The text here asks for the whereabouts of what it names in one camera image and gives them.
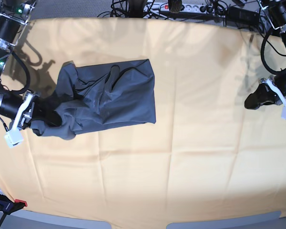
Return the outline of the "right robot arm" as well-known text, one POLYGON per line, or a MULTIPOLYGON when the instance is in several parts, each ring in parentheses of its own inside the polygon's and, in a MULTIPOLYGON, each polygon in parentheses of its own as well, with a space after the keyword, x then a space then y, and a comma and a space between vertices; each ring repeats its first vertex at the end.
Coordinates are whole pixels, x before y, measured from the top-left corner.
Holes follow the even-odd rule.
POLYGON ((14 51, 36 3, 35 0, 0 2, 0 76, 10 57, 17 61, 25 73, 24 87, 19 90, 6 89, 0 78, 0 119, 9 118, 19 130, 30 127, 33 121, 43 121, 51 127, 62 124, 61 117, 54 110, 44 106, 39 95, 29 89, 29 69, 14 51))

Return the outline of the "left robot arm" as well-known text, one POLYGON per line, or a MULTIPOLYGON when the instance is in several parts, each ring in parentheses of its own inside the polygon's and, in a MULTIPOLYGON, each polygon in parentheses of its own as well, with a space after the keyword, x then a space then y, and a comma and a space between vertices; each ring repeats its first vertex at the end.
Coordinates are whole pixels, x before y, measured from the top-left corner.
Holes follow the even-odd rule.
POLYGON ((286 68, 279 71, 272 69, 266 63, 265 55, 266 42, 274 31, 279 33, 286 48, 286 0, 259 0, 258 4, 271 25, 261 44, 261 61, 265 69, 271 73, 268 80, 279 91, 275 92, 271 89, 265 78, 260 79, 257 89, 245 99, 244 107, 248 110, 257 110, 263 105, 281 105, 286 99, 286 68))

